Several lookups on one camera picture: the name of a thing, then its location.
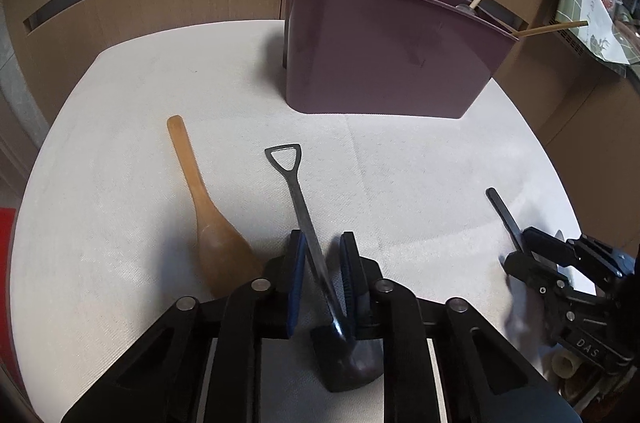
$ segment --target wooden spatula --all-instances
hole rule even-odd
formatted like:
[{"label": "wooden spatula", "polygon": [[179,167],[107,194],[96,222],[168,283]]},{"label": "wooden spatula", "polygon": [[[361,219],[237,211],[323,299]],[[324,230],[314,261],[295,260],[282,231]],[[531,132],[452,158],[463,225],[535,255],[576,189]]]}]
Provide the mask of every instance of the wooden spatula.
[{"label": "wooden spatula", "polygon": [[244,237],[211,201],[182,117],[172,116],[166,121],[166,126],[196,209],[197,254],[202,274],[214,297],[220,298],[259,277],[262,265]]}]

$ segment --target silver screw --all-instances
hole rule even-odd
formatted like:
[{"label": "silver screw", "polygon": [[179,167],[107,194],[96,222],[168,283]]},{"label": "silver screw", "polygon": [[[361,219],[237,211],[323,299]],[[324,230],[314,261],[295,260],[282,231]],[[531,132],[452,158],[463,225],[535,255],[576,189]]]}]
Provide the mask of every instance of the silver screw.
[{"label": "silver screw", "polygon": [[381,293],[389,293],[390,291],[394,290],[394,283],[389,279],[381,278],[376,282],[376,290],[380,291]]},{"label": "silver screw", "polygon": [[254,291],[267,291],[271,287],[271,282],[265,278],[257,278],[251,283],[251,289]]},{"label": "silver screw", "polygon": [[177,307],[180,311],[192,310],[195,305],[196,299],[193,297],[178,298],[178,301],[175,303],[175,307]]},{"label": "silver screw", "polygon": [[453,297],[447,300],[447,304],[453,311],[457,311],[458,313],[464,313],[468,308],[469,304],[466,300],[459,297]]}]

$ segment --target kitchen utensil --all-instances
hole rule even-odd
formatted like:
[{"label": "kitchen utensil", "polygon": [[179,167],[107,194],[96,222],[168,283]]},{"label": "kitchen utensil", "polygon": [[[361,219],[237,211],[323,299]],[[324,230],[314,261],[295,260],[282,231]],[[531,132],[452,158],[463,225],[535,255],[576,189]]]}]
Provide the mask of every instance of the kitchen utensil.
[{"label": "kitchen utensil", "polygon": [[[296,160],[287,170],[280,165],[273,153],[294,149]],[[357,389],[372,382],[384,371],[382,346],[379,340],[356,340],[351,325],[342,311],[329,276],[318,236],[311,222],[305,198],[300,190],[298,168],[302,160],[302,148],[298,143],[278,145],[264,150],[269,163],[285,178],[289,186],[293,207],[308,247],[308,262],[318,283],[332,318],[330,326],[311,331],[314,352],[325,387],[331,392]]]},{"label": "kitchen utensil", "polygon": [[466,5],[466,4],[459,4],[456,6],[456,8],[458,10],[462,10],[462,12],[468,13],[469,15],[475,15],[476,14],[476,6],[478,4],[480,4],[481,0],[472,0],[471,4]]},{"label": "kitchen utensil", "polygon": [[550,33],[552,31],[560,31],[562,29],[580,28],[581,26],[588,26],[587,20],[575,20],[573,22],[561,22],[559,24],[551,24],[549,26],[540,26],[539,28],[525,29],[523,31],[516,31],[512,35],[516,38],[530,37],[532,35],[540,35],[541,33]]},{"label": "kitchen utensil", "polygon": [[244,237],[211,201],[182,117],[172,116],[166,126],[196,210],[197,254],[202,274],[216,298],[229,295],[238,286],[259,277],[262,265]]}]

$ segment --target white tablecloth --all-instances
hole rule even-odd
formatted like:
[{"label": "white tablecloth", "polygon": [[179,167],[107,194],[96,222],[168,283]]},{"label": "white tablecloth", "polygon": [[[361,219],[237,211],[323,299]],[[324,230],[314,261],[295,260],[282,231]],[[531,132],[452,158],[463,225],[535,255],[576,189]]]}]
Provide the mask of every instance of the white tablecloth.
[{"label": "white tablecloth", "polygon": [[[46,423],[178,297],[209,299],[166,130],[173,114],[213,201],[261,259],[297,228],[263,151],[300,143],[300,183],[324,249],[353,230],[385,276],[419,297],[467,298],[536,362],[540,311],[533,302],[524,314],[532,303],[522,288],[513,301],[498,262],[511,240],[484,191],[495,187],[521,227],[580,229],[514,105],[492,80],[461,120],[300,114],[283,97],[282,31],[261,20],[137,38],[101,53],[69,96],[27,186],[10,275],[18,361]],[[325,392],[304,331],[267,342],[263,364],[265,423],[382,421],[382,380]]]}]

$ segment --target purple container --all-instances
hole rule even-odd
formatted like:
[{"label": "purple container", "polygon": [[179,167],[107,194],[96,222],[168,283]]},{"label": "purple container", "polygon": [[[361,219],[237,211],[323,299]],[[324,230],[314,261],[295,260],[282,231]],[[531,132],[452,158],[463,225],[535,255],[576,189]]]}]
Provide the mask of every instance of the purple container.
[{"label": "purple container", "polygon": [[287,103],[301,113],[460,118],[517,39],[468,0],[287,0]]}]

